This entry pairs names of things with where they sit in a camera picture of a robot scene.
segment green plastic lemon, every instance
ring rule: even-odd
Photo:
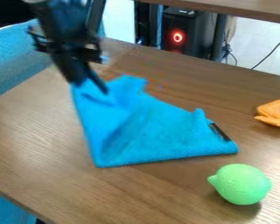
[[[246,164],[225,165],[207,181],[225,200],[241,206],[259,202],[271,188],[262,171]]]

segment towel fold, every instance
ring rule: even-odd
[[[112,167],[233,154],[238,147],[211,127],[200,108],[192,113],[144,92],[146,80],[123,75],[105,95],[87,80],[72,85],[89,154],[97,167]]]

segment table surface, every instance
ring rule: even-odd
[[[149,93],[205,110],[240,146],[238,155],[94,168],[68,85],[47,69],[0,96],[0,194],[49,223],[280,223],[280,129],[254,120],[280,99],[280,77],[111,41],[101,74],[156,81]],[[260,204],[234,206],[207,183],[223,165],[262,169],[273,189]]]
[[[136,0],[280,23],[280,0]]]

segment blue chair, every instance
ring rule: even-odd
[[[36,52],[26,33],[28,25],[36,20],[14,24],[0,29],[0,95],[45,69],[49,57]]]

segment orange object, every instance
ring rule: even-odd
[[[257,121],[268,123],[280,128],[280,100],[273,101],[257,108]]]

